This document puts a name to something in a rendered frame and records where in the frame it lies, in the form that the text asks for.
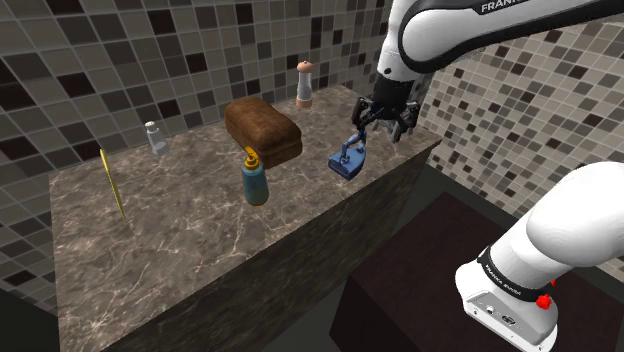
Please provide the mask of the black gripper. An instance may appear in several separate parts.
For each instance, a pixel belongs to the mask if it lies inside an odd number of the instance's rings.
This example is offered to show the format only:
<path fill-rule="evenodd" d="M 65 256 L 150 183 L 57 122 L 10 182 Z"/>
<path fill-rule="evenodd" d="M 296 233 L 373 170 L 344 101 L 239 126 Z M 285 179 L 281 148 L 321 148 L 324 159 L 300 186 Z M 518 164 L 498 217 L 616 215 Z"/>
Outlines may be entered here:
<path fill-rule="evenodd" d="M 411 135 L 421 109 L 419 103 L 408 102 L 413 85 L 413 80 L 395 81 L 378 73 L 372 100 L 365 97 L 356 100 L 352 124 L 362 132 L 376 119 L 392 120 L 388 127 L 391 143 L 397 143 L 403 134 Z"/>

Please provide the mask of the blue clothes iron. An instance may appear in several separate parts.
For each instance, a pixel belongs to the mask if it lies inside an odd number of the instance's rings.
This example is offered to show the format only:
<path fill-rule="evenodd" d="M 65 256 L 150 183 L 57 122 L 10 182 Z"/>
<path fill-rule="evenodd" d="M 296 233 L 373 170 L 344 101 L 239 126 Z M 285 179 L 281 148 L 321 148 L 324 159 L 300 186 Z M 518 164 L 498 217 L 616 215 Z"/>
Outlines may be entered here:
<path fill-rule="evenodd" d="M 347 181 L 357 176 L 366 159 L 366 137 L 364 130 L 350 136 L 341 151 L 329 157 L 328 167 Z"/>

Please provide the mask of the tan pepper mill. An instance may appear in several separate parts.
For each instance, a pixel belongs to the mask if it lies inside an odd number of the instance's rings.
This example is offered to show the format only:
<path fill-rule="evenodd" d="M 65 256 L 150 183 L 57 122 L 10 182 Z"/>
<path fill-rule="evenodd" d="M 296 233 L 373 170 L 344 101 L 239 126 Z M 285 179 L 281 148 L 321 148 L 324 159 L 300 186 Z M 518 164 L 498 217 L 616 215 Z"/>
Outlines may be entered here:
<path fill-rule="evenodd" d="M 304 60 L 297 65 L 298 87 L 296 105 L 300 108 L 310 108 L 313 104 L 311 76 L 314 65 Z"/>

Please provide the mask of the brown bread loaf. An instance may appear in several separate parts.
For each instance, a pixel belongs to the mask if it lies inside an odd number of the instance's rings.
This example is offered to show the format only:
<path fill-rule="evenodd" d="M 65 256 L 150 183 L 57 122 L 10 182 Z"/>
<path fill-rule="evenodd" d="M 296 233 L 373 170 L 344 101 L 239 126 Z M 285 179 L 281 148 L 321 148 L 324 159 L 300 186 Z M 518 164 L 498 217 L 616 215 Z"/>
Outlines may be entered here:
<path fill-rule="evenodd" d="M 302 132 L 286 115 L 257 97 L 230 103 L 224 113 L 226 130 L 242 147 L 251 147 L 266 169 L 298 157 Z"/>

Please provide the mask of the blue soap dispenser bottle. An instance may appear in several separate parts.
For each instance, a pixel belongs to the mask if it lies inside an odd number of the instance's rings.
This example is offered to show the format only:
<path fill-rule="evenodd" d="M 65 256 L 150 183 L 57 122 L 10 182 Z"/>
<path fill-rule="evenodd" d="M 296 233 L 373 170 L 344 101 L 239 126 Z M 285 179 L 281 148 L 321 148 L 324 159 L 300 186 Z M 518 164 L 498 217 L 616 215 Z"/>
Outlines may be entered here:
<path fill-rule="evenodd" d="M 265 170 L 257 153 L 250 146 L 245 146 L 244 150 L 247 157 L 241 171 L 245 199 L 250 205 L 261 206 L 269 198 Z"/>

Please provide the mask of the dark robot stand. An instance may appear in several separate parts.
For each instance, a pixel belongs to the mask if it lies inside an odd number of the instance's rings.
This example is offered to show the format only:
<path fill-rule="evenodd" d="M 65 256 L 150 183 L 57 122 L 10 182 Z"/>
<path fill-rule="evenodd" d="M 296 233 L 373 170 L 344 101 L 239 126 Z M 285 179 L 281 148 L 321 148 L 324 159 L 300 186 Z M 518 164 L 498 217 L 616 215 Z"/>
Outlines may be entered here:
<path fill-rule="evenodd" d="M 519 352 L 465 314 L 454 276 L 504 232 L 444 193 L 348 277 L 330 330 L 341 352 Z M 624 352 L 624 283 L 580 268 L 550 291 L 552 352 Z"/>

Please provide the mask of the grey salt shaker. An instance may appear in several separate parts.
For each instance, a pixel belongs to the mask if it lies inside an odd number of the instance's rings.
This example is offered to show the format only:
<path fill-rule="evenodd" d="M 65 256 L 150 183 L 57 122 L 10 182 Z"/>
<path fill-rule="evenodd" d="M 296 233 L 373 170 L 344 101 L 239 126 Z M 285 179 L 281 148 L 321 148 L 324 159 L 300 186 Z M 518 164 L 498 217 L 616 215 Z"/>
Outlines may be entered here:
<path fill-rule="evenodd" d="M 152 152 L 157 156 L 163 156 L 167 154 L 170 147 L 165 139 L 165 136 L 156 126 L 153 121 L 149 121 L 145 124 L 146 134 L 149 139 Z"/>

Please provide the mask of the thin yellow plate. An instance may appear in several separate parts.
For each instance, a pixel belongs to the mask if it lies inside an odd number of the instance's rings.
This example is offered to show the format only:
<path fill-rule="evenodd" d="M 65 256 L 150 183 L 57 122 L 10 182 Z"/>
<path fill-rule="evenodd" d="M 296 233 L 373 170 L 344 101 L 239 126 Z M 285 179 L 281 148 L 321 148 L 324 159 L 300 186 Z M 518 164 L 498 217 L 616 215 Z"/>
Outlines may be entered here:
<path fill-rule="evenodd" d="M 113 176 L 112 176 L 112 172 L 111 172 L 110 164 L 108 162 L 107 154 L 106 154 L 106 152 L 103 149 L 100 149 L 99 152 L 100 152 L 100 156 L 101 156 L 101 159 L 102 159 L 103 166 L 105 168 L 105 171 L 107 173 L 109 182 L 111 184 L 111 188 L 112 188 L 115 200 L 116 200 L 116 204 L 118 206 L 118 209 L 120 211 L 120 214 L 121 214 L 122 218 L 124 220 L 126 220 L 126 215 L 125 215 L 123 203 L 122 203 L 122 200 L 121 200 L 121 197 L 120 197 L 120 193 L 118 191 L 118 187 L 117 187 L 117 185 L 116 185 L 116 183 L 115 183 L 115 181 L 113 179 Z"/>

